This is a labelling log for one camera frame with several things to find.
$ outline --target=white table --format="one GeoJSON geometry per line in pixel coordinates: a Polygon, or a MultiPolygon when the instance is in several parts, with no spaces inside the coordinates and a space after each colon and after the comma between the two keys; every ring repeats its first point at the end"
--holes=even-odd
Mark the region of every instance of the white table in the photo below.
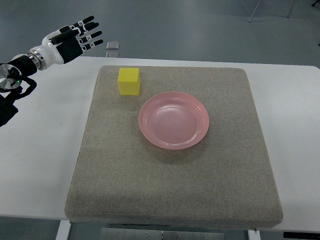
{"type": "Polygon", "coordinates": [[[0,128],[0,216],[66,220],[104,65],[244,69],[283,208],[283,222],[270,230],[320,232],[320,70],[296,65],[79,57],[39,71],[36,90],[15,102],[19,112],[0,128]]]}

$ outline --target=pink bowl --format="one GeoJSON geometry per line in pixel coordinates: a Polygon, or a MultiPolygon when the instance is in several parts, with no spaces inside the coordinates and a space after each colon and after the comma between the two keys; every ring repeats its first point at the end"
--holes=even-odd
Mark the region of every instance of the pink bowl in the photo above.
{"type": "Polygon", "coordinates": [[[139,127],[154,145],[171,150],[189,148],[206,135],[209,115],[203,104],[182,92],[164,92],[141,108],[139,127]]]}

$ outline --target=felt pad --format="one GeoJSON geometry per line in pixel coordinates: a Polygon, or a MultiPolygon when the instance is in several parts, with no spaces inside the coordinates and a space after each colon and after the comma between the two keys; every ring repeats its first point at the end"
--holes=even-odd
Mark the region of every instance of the felt pad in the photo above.
{"type": "Polygon", "coordinates": [[[138,66],[140,96],[121,96],[120,67],[103,66],[97,77],[65,207],[70,222],[253,229],[282,221],[243,69],[138,66]],[[138,124],[149,98],[175,91],[197,98],[210,118],[204,139],[183,150],[153,145],[138,124]]]}

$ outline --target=yellow cube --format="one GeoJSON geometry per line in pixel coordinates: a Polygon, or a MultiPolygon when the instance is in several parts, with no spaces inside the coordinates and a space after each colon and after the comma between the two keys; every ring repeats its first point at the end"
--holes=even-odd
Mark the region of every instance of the yellow cube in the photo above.
{"type": "Polygon", "coordinates": [[[139,68],[121,67],[119,70],[118,85],[121,95],[139,96],[139,68]]]}

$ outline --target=concrete floor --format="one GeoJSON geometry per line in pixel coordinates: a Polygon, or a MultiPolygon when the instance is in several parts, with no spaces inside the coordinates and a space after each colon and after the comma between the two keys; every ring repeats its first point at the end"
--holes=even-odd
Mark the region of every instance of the concrete floor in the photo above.
{"type": "MultiPolygon", "coordinates": [[[[2,63],[41,44],[49,33],[94,15],[104,43],[84,56],[105,57],[120,42],[120,58],[310,65],[320,68],[320,3],[297,0],[2,0],[2,63]]],[[[55,239],[59,222],[0,217],[0,240],[55,239]]],[[[76,224],[70,240],[100,239],[104,224],[76,224]]],[[[245,231],[235,231],[247,239],[245,231]]],[[[281,232],[262,232],[279,240],[281,232]]]]}

